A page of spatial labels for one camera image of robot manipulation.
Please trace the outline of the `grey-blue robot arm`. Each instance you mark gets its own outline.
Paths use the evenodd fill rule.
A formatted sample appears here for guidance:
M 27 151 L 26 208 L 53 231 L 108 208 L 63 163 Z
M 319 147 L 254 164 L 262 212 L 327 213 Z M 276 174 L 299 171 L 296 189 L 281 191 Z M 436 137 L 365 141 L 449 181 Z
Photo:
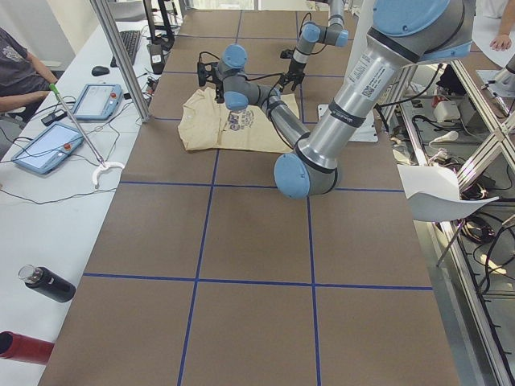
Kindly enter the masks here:
M 307 61 L 313 55 L 317 43 L 324 46 L 344 47 L 348 42 L 348 30 L 344 28 L 344 7 L 346 1 L 328 0 L 323 1 L 329 5 L 328 25 L 321 26 L 312 21 L 302 23 L 299 32 L 299 41 L 293 50 L 283 50 L 280 57 L 290 59 L 288 71 L 283 73 L 278 81 L 279 90 L 292 83 L 291 90 L 294 91 L 303 82 L 304 69 Z
M 200 84 L 213 83 L 218 102 L 234 112 L 259 108 L 286 141 L 290 152 L 274 164 L 274 181 L 292 199 L 326 194 L 337 186 L 343 148 L 402 69 L 442 64 L 471 49 L 473 1 L 375 1 L 360 57 L 334 96 L 319 105 L 317 117 L 305 122 L 287 104 L 283 89 L 302 82 L 317 44 L 342 47 L 348 42 L 344 8 L 344 2 L 330 1 L 326 25 L 303 22 L 290 67 L 275 85 L 258 84 L 247 76 L 248 56 L 237 43 L 228 45 L 215 63 L 197 67 Z

